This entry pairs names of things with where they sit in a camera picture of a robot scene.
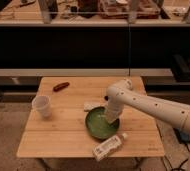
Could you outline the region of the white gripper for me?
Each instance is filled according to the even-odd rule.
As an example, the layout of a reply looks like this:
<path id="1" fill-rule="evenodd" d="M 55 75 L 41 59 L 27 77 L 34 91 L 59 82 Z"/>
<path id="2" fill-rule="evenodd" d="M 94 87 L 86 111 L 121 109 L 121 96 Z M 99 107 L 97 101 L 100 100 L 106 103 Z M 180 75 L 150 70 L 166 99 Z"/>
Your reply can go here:
<path id="1" fill-rule="evenodd" d="M 108 123 L 113 123 L 122 114 L 124 105 L 115 100 L 108 100 L 105 105 L 105 118 Z"/>

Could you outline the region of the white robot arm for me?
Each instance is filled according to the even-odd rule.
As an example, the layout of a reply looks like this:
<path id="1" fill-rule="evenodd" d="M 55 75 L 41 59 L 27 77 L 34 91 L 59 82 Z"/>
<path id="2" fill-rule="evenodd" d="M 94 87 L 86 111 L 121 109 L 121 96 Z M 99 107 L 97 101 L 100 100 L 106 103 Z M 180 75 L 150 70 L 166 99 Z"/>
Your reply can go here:
<path id="1" fill-rule="evenodd" d="M 106 96 L 105 116 L 108 123 L 118 119 L 124 106 L 128 105 L 190 135 L 190 105 L 137 93 L 129 79 L 110 85 Z M 190 156 L 187 171 L 190 171 Z"/>

